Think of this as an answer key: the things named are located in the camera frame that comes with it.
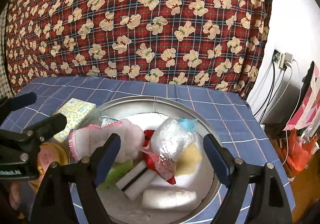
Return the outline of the left hand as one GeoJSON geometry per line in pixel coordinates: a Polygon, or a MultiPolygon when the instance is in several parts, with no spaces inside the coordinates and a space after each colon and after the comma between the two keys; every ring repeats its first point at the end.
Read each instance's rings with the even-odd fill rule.
{"type": "Polygon", "coordinates": [[[1,180],[1,189],[13,210],[30,215],[35,194],[28,182],[1,180]]]}

